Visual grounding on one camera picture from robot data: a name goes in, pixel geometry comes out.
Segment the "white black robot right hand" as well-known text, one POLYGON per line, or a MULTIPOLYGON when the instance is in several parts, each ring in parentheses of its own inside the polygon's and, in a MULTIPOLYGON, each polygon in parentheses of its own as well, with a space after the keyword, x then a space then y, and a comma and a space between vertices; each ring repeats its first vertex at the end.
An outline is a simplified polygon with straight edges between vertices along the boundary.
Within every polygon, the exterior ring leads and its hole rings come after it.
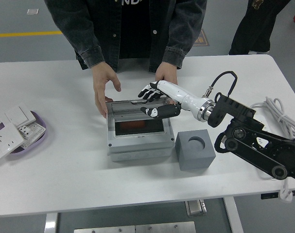
POLYGON ((167 96, 174 101, 174 104, 166 104, 157 108, 142 107, 141 111, 154 119, 164 119, 180 114, 180 111, 190 111, 193 117, 205 122, 205 111, 212 106, 212 101, 206 97, 197 97, 178 85, 168 81, 156 81, 146 85, 138 94, 139 98, 145 100, 159 99, 167 96))

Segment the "person's left hand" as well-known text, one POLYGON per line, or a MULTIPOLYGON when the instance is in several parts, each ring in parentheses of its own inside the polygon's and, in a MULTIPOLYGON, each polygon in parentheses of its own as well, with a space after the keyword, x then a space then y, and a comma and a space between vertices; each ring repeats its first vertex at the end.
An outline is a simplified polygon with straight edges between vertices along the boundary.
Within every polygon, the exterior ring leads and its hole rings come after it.
POLYGON ((162 62, 156 70, 155 81, 165 80, 178 85, 177 66, 162 62))

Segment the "person's right hand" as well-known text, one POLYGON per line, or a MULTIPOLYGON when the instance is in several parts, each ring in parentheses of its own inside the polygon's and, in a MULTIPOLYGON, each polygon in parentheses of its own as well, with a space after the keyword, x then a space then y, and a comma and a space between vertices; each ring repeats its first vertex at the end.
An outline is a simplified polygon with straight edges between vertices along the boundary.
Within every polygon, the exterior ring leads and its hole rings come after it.
POLYGON ((112 101, 105 95, 105 86, 112 82, 116 91, 121 92, 121 83, 116 72, 106 63, 100 62, 91 67, 95 105, 99 113, 106 118, 108 110, 106 102, 112 101))

